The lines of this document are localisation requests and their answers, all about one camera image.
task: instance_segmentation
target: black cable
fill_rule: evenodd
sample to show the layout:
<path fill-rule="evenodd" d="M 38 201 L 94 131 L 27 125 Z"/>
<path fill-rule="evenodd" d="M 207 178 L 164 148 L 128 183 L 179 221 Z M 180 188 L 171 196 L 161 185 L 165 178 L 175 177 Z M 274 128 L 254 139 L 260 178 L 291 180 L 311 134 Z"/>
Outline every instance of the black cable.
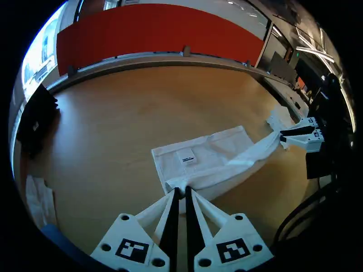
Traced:
<path fill-rule="evenodd" d="M 282 236 L 281 240 L 286 240 L 289 234 L 301 223 L 303 223 L 305 220 L 309 219 L 313 215 L 315 215 L 318 212 L 321 212 L 326 207 L 326 202 L 319 203 L 316 207 L 311 209 L 310 211 L 306 212 L 304 215 L 296 219 L 295 222 L 291 224 L 291 226 L 286 230 L 284 235 Z"/>
<path fill-rule="evenodd" d="M 330 191 L 334 191 L 337 188 L 337 184 L 334 182 L 327 184 L 322 189 L 318 190 L 317 192 L 313 193 L 310 197 L 308 197 L 303 203 L 301 203 L 299 206 L 297 206 L 281 223 L 279 228 L 276 231 L 273 246 L 276 245 L 276 243 L 279 241 L 279 237 L 284 230 L 285 226 L 303 209 L 310 206 L 315 201 L 319 200 L 322 196 L 324 196 L 326 193 Z"/>

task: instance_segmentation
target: wooden table surface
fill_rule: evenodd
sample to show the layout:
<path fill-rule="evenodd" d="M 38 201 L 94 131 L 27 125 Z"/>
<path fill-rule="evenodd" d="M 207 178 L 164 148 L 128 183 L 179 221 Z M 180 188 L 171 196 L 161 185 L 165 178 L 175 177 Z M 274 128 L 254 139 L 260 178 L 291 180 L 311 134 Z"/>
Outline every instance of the wooden table surface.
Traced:
<path fill-rule="evenodd" d="M 113 73 L 56 97 L 59 122 L 29 173 L 54 190 L 61 231 L 88 254 L 120 213 L 137 214 L 163 196 L 152 148 L 238 125 L 256 142 L 272 132 L 265 120 L 277 105 L 250 75 L 202 67 Z M 262 169 L 212 202 L 245 213 L 270 244 L 315 189 L 305 171 L 304 150 L 279 147 Z M 185 271 L 185 218 L 179 222 L 178 270 Z"/>

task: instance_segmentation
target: white wall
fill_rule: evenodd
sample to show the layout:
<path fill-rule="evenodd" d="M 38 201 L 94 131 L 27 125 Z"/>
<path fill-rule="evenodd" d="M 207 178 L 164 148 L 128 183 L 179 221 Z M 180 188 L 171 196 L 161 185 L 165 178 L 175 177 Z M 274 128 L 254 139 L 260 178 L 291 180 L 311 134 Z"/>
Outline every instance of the white wall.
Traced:
<path fill-rule="evenodd" d="M 267 19 L 245 1 L 231 1 L 235 4 L 230 5 L 227 0 L 140 0 L 139 3 L 171 4 L 202 10 L 224 18 L 263 40 L 267 31 Z"/>
<path fill-rule="evenodd" d="M 281 44 L 281 42 L 279 42 L 279 40 L 274 35 L 271 35 L 263 56 L 271 61 L 275 52 L 279 54 L 280 57 L 284 58 L 286 54 L 286 48 Z"/>
<path fill-rule="evenodd" d="M 64 13 L 60 22 L 59 31 L 73 24 L 74 14 L 80 0 L 68 0 L 67 6 L 64 8 Z"/>
<path fill-rule="evenodd" d="M 59 71 L 58 71 L 58 65 L 53 68 L 52 71 L 49 72 L 49 74 L 43 79 L 42 84 L 44 87 L 48 87 L 50 84 L 56 82 L 60 78 Z"/>
<path fill-rule="evenodd" d="M 16 116 L 18 115 L 21 104 L 24 102 L 25 96 L 23 91 L 23 83 L 21 81 L 21 67 L 16 76 L 13 88 L 13 95 L 10 101 L 9 107 L 9 123 L 8 123 L 8 136 L 9 140 L 11 138 L 11 133 L 13 131 L 13 125 L 16 120 Z"/>

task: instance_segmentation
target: white cloth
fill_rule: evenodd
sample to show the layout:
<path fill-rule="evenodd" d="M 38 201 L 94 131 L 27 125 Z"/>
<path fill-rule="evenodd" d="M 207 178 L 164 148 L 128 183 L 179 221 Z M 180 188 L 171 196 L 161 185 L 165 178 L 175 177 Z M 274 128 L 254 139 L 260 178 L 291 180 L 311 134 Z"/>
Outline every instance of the white cloth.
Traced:
<path fill-rule="evenodd" d="M 270 117 L 267 118 L 266 121 L 275 132 L 286 130 L 293 125 L 289 110 L 287 109 L 287 107 L 283 107 L 280 105 L 275 106 L 274 110 L 271 111 Z M 287 149 L 289 147 L 289 144 L 285 142 L 280 143 L 284 149 Z"/>
<path fill-rule="evenodd" d="M 45 186 L 44 179 L 27 176 L 25 194 L 29 211 L 39 229 L 47 224 L 57 225 L 53 191 Z"/>
<path fill-rule="evenodd" d="M 182 192 L 187 185 L 195 190 L 214 186 L 238 175 L 266 159 L 278 146 L 278 133 L 253 144 L 242 126 L 194 140 L 152 150 L 155 166 L 165 193 L 175 187 Z M 191 149 L 196 163 L 183 165 L 178 151 Z"/>
<path fill-rule="evenodd" d="M 274 132 L 255 144 L 243 126 L 237 126 L 152 149 L 165 194 L 175 187 L 184 193 L 189 185 L 205 199 L 212 200 L 245 181 L 279 146 L 280 130 L 291 126 L 289 111 L 277 106 L 267 122 Z M 180 201 L 179 210 L 185 212 L 185 199 Z"/>

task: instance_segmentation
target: red wall panel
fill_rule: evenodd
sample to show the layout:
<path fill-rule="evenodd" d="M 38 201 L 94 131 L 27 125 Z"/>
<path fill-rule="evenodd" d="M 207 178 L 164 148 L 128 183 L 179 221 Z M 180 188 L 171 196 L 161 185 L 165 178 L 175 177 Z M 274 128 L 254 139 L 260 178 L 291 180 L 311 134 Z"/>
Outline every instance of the red wall panel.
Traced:
<path fill-rule="evenodd" d="M 182 51 L 204 53 L 254 65 L 264 42 L 216 15 L 178 5 L 138 4 L 85 17 L 57 37 L 59 74 L 118 55 Z"/>

